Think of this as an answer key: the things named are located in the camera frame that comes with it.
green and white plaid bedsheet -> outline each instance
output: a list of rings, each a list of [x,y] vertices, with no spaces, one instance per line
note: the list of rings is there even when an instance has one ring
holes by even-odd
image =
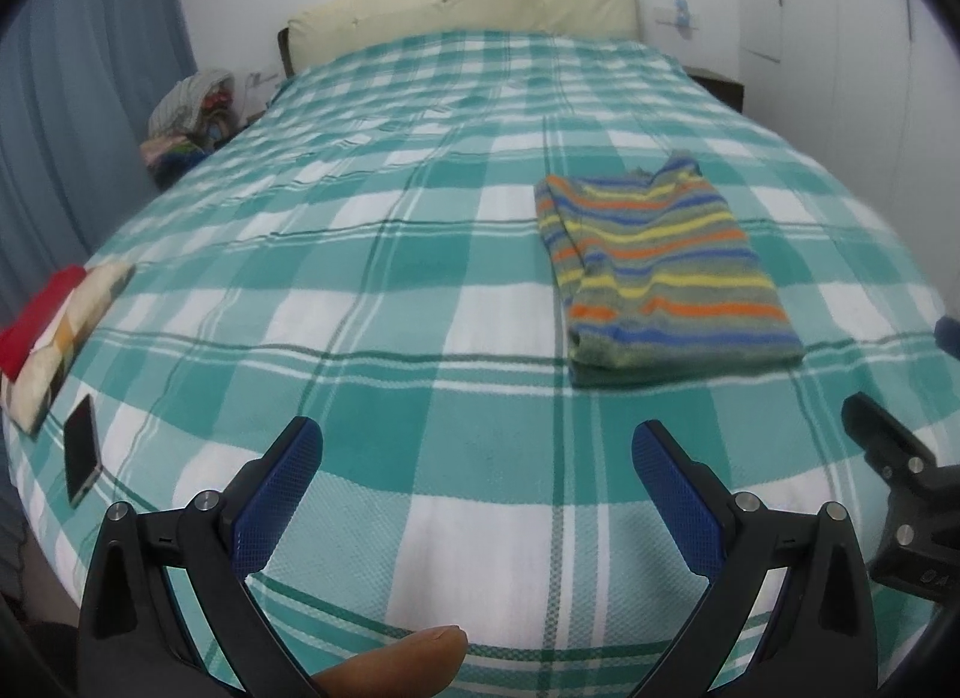
[[[534,183],[654,170],[677,148],[749,233],[806,358],[575,391]],[[5,423],[32,528],[78,598],[107,504],[184,505],[310,415],[322,469],[250,578],[308,670],[458,623],[472,648],[451,694],[626,694],[704,588],[632,471],[642,420],[771,507],[841,501],[868,557],[885,487],[843,432],[843,399],[867,391],[960,461],[960,364],[934,346],[942,305],[901,243],[819,164],[640,44],[458,32],[306,71],[95,260],[110,257],[136,275],[40,435]],[[106,470],[74,511],[61,430],[85,393]],[[205,661],[229,675],[187,596]],[[874,598],[888,661],[929,607]]]

striped sweater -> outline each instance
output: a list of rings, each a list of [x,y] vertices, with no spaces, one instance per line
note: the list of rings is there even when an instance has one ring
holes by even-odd
[[[803,345],[724,198],[696,161],[613,178],[549,175],[536,218],[577,386],[796,362]]]

bedside table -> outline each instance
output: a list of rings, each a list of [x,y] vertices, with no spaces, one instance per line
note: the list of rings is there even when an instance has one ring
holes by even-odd
[[[704,70],[700,67],[684,67],[685,71],[694,81],[703,86],[717,100],[724,105],[733,108],[738,113],[743,112],[743,84],[737,83],[728,77],[723,77],[720,73],[714,73],[711,70]]]

curtain fold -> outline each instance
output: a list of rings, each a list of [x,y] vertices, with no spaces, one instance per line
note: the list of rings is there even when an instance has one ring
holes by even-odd
[[[147,119],[196,71],[179,0],[28,0],[0,37],[0,325],[157,189]]]

smartphone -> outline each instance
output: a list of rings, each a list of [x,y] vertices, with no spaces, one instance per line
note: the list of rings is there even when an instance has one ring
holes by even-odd
[[[93,401],[88,394],[64,424],[66,493],[74,508],[83,500],[100,475],[100,452],[93,424]]]

